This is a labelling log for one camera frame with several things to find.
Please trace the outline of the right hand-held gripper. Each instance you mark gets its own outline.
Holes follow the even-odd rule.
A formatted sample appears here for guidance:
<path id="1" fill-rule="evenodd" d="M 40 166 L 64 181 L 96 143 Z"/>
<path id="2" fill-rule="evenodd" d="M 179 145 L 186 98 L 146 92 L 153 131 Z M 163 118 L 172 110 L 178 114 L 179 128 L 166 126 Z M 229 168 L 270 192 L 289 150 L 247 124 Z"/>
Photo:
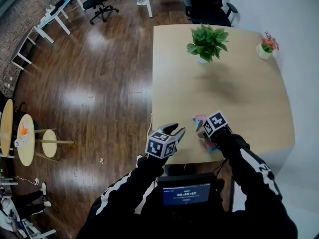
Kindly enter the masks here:
<path id="1" fill-rule="evenodd" d="M 205 130 L 208 138 L 210 139 L 218 130 L 227 127 L 228 121 L 221 111 L 217 111 L 209 116 L 206 116 L 202 128 Z"/>

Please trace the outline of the person's left forearm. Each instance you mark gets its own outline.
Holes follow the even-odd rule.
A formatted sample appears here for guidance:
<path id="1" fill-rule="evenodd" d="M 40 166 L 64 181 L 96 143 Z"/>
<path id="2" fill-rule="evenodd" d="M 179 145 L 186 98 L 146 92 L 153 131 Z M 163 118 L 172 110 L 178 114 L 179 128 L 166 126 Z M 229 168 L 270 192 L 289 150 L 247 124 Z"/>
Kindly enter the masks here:
<path id="1" fill-rule="evenodd" d="M 91 206 L 86 222 L 78 232 L 76 239 L 102 238 L 107 230 L 117 230 L 125 220 L 131 219 L 143 195 L 159 176 L 168 158 L 154 156 L 138 159 L 138 166 L 124 177 L 110 185 Z"/>

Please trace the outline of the chest-mounted screen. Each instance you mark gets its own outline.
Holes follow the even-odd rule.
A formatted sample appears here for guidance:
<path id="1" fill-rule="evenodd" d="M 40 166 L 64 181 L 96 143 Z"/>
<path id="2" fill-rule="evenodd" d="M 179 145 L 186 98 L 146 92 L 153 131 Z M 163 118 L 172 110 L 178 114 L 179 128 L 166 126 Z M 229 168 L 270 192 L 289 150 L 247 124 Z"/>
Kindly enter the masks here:
<path id="1" fill-rule="evenodd" d="M 165 207 L 194 206 L 211 200 L 216 177 L 214 173 L 203 173 L 158 178 L 162 204 Z"/>

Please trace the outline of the person's right forearm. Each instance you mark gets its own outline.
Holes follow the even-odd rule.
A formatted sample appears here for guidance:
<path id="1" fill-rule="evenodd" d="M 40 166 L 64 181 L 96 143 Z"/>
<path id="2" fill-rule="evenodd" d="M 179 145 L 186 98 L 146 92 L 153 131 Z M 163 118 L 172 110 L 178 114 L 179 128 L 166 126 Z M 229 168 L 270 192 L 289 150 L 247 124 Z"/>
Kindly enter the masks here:
<path id="1" fill-rule="evenodd" d="M 228 159 L 234 181 L 246 195 L 243 211 L 219 216 L 222 236 L 228 239 L 297 239 L 298 230 L 282 203 L 282 194 L 269 166 L 238 134 L 224 128 L 215 142 Z"/>

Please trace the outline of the red flower potted plant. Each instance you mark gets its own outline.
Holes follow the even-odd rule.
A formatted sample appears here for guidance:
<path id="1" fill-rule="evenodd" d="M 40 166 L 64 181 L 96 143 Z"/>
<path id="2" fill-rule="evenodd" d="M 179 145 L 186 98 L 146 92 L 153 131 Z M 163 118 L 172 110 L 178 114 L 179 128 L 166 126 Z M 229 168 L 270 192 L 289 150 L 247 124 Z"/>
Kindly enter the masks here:
<path id="1" fill-rule="evenodd" d="M 279 50 L 279 45 L 269 32 L 265 32 L 265 35 L 260 35 L 261 42 L 257 45 L 256 51 L 259 57 L 263 60 L 267 60 L 274 51 Z"/>

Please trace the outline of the low white frame table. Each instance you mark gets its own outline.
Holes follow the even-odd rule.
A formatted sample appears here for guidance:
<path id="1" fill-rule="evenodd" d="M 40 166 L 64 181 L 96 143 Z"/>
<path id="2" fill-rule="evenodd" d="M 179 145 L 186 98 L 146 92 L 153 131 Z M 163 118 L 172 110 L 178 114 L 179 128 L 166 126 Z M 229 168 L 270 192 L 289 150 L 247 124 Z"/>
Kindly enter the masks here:
<path id="1" fill-rule="evenodd" d="M 10 58 L 10 63 L 19 68 L 20 70 L 24 70 L 24 68 L 17 64 L 14 60 L 16 57 L 21 58 L 24 62 L 28 63 L 29 65 L 32 64 L 30 60 L 28 60 L 25 56 L 21 54 L 21 49 L 23 48 L 23 45 L 25 42 L 28 40 L 32 45 L 36 45 L 35 41 L 33 41 L 29 36 L 32 34 L 34 31 L 34 26 L 30 27 L 25 34 L 22 36 L 21 40 L 19 41 L 18 45 L 16 46 L 11 58 Z"/>

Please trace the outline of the white slatted frame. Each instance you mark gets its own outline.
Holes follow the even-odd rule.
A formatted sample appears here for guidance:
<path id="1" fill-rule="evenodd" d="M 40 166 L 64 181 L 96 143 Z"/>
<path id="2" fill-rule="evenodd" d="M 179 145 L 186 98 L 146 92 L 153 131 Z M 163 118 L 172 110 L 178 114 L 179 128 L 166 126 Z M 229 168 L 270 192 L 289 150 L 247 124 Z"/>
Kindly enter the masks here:
<path id="1" fill-rule="evenodd" d="M 49 236 L 56 233 L 55 229 L 41 232 L 33 223 L 28 221 L 27 219 L 23 219 L 21 221 L 22 227 L 30 239 L 49 239 Z"/>

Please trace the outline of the white desk with blue top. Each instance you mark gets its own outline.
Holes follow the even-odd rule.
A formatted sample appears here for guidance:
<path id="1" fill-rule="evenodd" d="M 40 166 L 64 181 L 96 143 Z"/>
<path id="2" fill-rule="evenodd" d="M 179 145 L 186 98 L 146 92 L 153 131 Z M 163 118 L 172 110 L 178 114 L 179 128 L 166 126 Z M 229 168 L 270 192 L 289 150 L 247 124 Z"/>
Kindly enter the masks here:
<path id="1" fill-rule="evenodd" d="M 64 8 L 71 2 L 72 0 L 59 0 L 55 5 L 51 6 L 49 9 L 46 9 L 45 16 L 40 20 L 40 23 L 34 27 L 34 30 L 44 39 L 47 39 L 50 43 L 54 43 L 54 40 L 43 30 L 46 25 L 48 25 L 53 20 L 57 21 L 61 28 L 70 35 L 69 29 L 65 26 L 65 24 L 59 18 L 59 15 L 62 14 L 66 19 L 68 19 L 68 15 L 64 11 Z M 85 11 L 83 4 L 80 0 L 77 0 L 78 5 L 81 7 L 83 11 Z"/>

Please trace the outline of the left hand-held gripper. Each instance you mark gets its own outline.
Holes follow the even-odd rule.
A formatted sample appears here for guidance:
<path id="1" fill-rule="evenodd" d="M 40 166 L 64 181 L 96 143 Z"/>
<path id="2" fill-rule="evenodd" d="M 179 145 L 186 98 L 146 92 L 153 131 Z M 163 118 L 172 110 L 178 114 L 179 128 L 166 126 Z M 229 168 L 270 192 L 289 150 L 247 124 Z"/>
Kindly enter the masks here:
<path id="1" fill-rule="evenodd" d="M 178 128 L 177 123 L 169 123 L 160 126 L 147 137 L 145 153 L 159 159 L 167 158 L 175 153 L 178 144 L 185 135 L 183 127 L 174 136 L 171 133 Z"/>

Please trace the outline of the small white item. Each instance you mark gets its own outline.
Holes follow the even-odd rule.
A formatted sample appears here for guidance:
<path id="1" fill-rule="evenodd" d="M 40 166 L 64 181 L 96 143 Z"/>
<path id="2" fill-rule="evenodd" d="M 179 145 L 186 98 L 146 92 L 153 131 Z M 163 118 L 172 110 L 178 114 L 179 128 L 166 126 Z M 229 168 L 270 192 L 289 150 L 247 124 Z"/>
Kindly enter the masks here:
<path id="1" fill-rule="evenodd" d="M 27 135 L 19 136 L 14 141 L 14 146 L 16 148 L 24 147 L 27 144 L 27 142 L 28 142 L 28 136 Z"/>

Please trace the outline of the green potted plant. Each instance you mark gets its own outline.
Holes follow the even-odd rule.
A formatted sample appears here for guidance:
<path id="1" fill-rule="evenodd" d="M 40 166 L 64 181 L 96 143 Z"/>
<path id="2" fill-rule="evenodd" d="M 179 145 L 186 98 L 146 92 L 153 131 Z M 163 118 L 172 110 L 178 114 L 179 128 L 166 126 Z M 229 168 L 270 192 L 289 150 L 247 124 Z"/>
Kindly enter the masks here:
<path id="1" fill-rule="evenodd" d="M 213 58 L 220 59 L 221 51 L 228 51 L 225 45 L 229 33 L 224 28 L 212 28 L 203 25 L 191 28 L 192 42 L 187 44 L 187 52 L 198 58 L 200 63 L 213 62 Z"/>

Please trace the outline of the round wooden stool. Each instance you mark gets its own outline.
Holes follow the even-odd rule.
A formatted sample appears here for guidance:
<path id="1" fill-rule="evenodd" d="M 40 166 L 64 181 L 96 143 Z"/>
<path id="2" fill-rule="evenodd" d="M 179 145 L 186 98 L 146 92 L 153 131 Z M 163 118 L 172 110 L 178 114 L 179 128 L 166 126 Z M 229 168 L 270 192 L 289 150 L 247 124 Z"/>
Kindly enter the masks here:
<path id="1" fill-rule="evenodd" d="M 56 128 L 52 129 L 37 129 L 34 133 L 42 134 L 42 139 L 36 139 L 35 142 L 39 142 L 42 144 L 43 153 L 34 152 L 34 154 L 38 157 L 44 158 L 49 161 L 58 162 L 54 159 L 57 146 L 59 144 L 74 144 L 75 141 L 72 140 L 58 140 L 56 136 Z"/>

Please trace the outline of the round wooden table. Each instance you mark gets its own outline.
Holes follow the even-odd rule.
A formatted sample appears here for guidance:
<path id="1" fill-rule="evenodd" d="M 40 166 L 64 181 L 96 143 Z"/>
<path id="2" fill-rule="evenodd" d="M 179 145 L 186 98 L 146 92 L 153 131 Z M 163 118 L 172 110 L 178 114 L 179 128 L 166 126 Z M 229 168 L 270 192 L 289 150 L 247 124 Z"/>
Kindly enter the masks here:
<path id="1" fill-rule="evenodd" d="M 33 123 L 32 117 L 28 114 L 25 114 L 21 118 L 19 123 L 23 121 L 28 123 L 28 133 L 26 134 L 28 136 L 28 142 L 24 147 L 17 148 L 17 151 L 22 164 L 24 166 L 29 166 L 32 163 L 33 157 L 34 157 L 34 148 L 35 148 L 34 123 Z M 19 132 L 17 130 L 16 137 L 19 137 L 19 136 L 21 135 L 19 135 Z"/>
<path id="2" fill-rule="evenodd" d="M 13 101 L 8 99 L 0 121 L 0 149 L 4 157 L 8 157 L 11 146 L 13 126 Z"/>

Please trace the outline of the light wooden table white legs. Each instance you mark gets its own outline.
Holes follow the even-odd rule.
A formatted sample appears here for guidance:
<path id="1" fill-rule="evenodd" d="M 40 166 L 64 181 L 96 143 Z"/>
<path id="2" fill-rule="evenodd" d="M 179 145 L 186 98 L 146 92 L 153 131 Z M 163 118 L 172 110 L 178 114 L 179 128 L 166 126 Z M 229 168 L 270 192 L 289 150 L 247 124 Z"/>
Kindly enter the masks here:
<path id="1" fill-rule="evenodd" d="M 295 144 L 289 98 L 273 58 L 263 60 L 256 47 L 258 33 L 226 28 L 226 51 L 210 63 L 199 63 L 187 52 L 191 24 L 154 27 L 153 127 L 177 123 L 186 133 L 168 164 L 220 161 L 208 153 L 195 129 L 193 116 L 221 111 L 234 133 L 257 154 L 286 150 Z"/>

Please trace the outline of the black high-back office chair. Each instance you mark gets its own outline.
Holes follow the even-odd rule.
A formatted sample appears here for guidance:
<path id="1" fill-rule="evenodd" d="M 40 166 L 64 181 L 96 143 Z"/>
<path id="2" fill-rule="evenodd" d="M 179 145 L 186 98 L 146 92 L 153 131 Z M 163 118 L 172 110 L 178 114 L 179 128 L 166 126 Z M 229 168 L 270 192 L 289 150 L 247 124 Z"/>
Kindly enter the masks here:
<path id="1" fill-rule="evenodd" d="M 223 10 L 222 0 L 184 0 L 185 14 L 193 24 L 231 26 L 229 16 L 237 13 L 237 8 L 227 3 L 228 11 Z"/>

